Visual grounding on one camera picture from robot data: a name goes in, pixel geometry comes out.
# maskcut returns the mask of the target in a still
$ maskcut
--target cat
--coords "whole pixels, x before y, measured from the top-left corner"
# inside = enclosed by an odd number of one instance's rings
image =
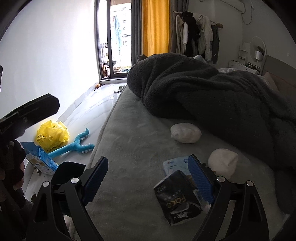
[[[137,55],[138,56],[138,60],[137,60],[137,63],[140,62],[141,60],[144,60],[146,58],[148,58],[146,55]]]

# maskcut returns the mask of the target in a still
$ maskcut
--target black snack package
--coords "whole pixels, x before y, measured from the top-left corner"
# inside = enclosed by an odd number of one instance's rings
[[[170,225],[176,225],[200,214],[200,203],[193,190],[195,187],[180,170],[155,185],[155,195]]]

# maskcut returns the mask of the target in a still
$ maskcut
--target hanging clothes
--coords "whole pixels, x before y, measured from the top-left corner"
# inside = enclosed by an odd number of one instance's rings
[[[113,21],[111,23],[111,49],[112,49],[112,59],[118,64],[121,64],[121,53],[120,48],[122,47],[122,32],[119,19],[117,15],[113,16]]]
[[[194,57],[199,54],[198,39],[200,38],[200,30],[196,25],[196,19],[191,12],[183,12],[182,17],[188,25],[187,45],[184,55]]]
[[[183,54],[185,45],[183,45],[183,28],[184,22],[179,15],[176,16],[176,34],[177,34],[177,49],[176,53]]]
[[[183,26],[183,45],[187,45],[187,38],[188,38],[188,24],[184,22]]]
[[[200,25],[201,38],[198,41],[198,50],[202,54],[205,52],[205,60],[212,60],[212,44],[213,44],[213,31],[211,22],[207,16],[199,13],[193,13],[194,19]]]
[[[212,53],[212,61],[213,64],[217,63],[218,53],[219,53],[219,30],[216,25],[211,25],[213,31],[213,53]]]

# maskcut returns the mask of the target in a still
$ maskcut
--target slipper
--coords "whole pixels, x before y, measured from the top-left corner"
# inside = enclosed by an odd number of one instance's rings
[[[124,87],[125,86],[123,86],[123,85],[119,86],[119,88],[117,90],[115,90],[114,93],[120,93]]]

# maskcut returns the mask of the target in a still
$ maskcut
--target yellow curtain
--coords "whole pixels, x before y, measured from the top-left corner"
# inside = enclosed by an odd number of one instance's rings
[[[169,42],[169,0],[143,0],[143,54],[167,53]]]

